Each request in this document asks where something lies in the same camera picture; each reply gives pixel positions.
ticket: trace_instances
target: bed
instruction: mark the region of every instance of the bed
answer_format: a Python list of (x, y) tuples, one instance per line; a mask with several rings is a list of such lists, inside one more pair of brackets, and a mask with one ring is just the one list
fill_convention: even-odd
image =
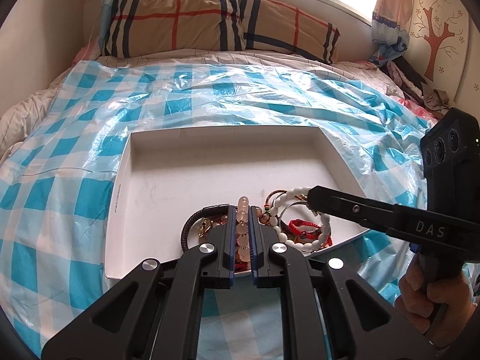
[[(114, 54), (112, 45), (80, 52), (0, 120), (0, 305), (37, 356), (112, 285), (103, 274), (107, 209), (131, 132), (316, 126), (367, 197), (426, 207), (419, 140), (435, 120), (405, 107), (400, 88), (372, 64), (274, 50), (99, 57)], [(331, 254), (391, 303), (411, 259), (405, 242), (375, 231)], [(474, 269), (466, 266), (468, 278)], [(228, 294), (208, 291), (198, 358), (281, 359), (280, 320), (277, 291), (253, 289), (248, 277)]]

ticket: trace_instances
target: pink curtain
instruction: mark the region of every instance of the pink curtain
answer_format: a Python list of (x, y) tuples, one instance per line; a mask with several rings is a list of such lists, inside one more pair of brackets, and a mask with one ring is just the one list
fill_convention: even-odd
[(371, 21), (372, 40), (379, 45), (370, 58), (378, 66), (401, 56), (410, 37), (406, 26), (412, 17), (413, 0), (377, 0)]

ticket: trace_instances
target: red string bracelet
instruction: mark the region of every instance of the red string bracelet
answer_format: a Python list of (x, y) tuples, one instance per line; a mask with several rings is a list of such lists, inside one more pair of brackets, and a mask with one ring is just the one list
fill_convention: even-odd
[(235, 271), (246, 271), (248, 269), (248, 263), (246, 262), (236, 262)]
[(292, 219), (290, 222), (289, 222), (289, 230), (290, 232), (297, 236), (297, 237), (300, 237), (300, 238), (307, 238), (307, 239), (317, 239), (318, 238), (318, 231), (312, 231), (312, 232), (306, 232), (306, 231), (303, 231), (303, 230), (300, 230), (298, 229), (297, 227), (300, 227), (300, 226), (308, 226), (308, 227), (314, 227), (316, 228), (317, 230), (320, 230), (321, 229), (321, 226), (317, 225), (316, 223), (313, 223), (313, 222), (307, 222), (307, 221), (304, 221), (302, 219)]
[(327, 241), (325, 241), (325, 243), (326, 243), (328, 246), (332, 246), (332, 245), (333, 245), (332, 237), (330, 237), (330, 235), (327, 235)]

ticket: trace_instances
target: bracelet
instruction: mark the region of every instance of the bracelet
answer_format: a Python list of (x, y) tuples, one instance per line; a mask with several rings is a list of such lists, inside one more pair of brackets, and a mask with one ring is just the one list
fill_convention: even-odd
[(237, 225), (235, 226), (235, 260), (247, 264), (250, 262), (250, 239), (248, 237), (248, 198), (242, 196), (237, 205)]
[[(331, 228), (330, 228), (330, 216), (327, 214), (320, 214), (320, 220), (322, 225), (316, 225), (312, 222), (303, 221), (301, 219), (294, 219), (289, 222), (289, 231), (293, 234), (297, 239), (310, 239), (312, 242), (294, 242), (293, 240), (289, 239), (288, 235), (282, 231), (282, 227), (278, 224), (282, 224), (282, 217), (287, 209), (294, 205), (305, 205), (308, 207), (308, 202), (306, 201), (306, 196), (308, 195), (308, 191), (310, 190), (309, 187), (303, 188), (295, 188), (293, 190), (276, 190), (268, 195), (267, 200), (265, 202), (265, 213), (270, 216), (269, 224), (272, 226), (277, 234), (278, 239), (280, 242), (285, 243), (286, 245), (293, 246), (296, 249), (303, 251), (303, 252), (313, 252), (318, 251), (329, 246), (332, 246), (332, 238), (331, 238)], [(273, 205), (269, 207), (269, 199), (275, 194), (279, 193), (274, 200)], [(290, 203), (282, 210), (279, 217), (277, 217), (278, 209), (281, 205), (287, 202), (289, 199), (296, 197), (298, 200), (296, 202)], [(314, 231), (302, 231), (297, 229), (300, 226), (308, 226), (315, 228)]]
[[(186, 252), (188, 248), (188, 234), (190, 233), (191, 227), (200, 219), (207, 218), (209, 216), (219, 216), (219, 215), (227, 215), (229, 213), (229, 205), (222, 204), (218, 206), (211, 206), (211, 207), (204, 207), (201, 210), (198, 210), (195, 214), (193, 214), (188, 221), (183, 225), (183, 229), (180, 235), (180, 245), (182, 251)], [(201, 231), (203, 235), (208, 231), (206, 228), (202, 228)]]

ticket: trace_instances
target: human hand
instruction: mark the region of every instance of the human hand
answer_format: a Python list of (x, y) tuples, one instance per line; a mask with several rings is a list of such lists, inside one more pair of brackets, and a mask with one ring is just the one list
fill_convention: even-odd
[(394, 306), (424, 334), (430, 327), (428, 317), (434, 310), (434, 303), (446, 303), (447, 311), (435, 331), (430, 332), (430, 339), (437, 348), (447, 347), (458, 337), (475, 311), (467, 279), (462, 273), (459, 278), (429, 283), (426, 295), (420, 291), (423, 281), (423, 271), (416, 254), (398, 283), (401, 295), (395, 299)]

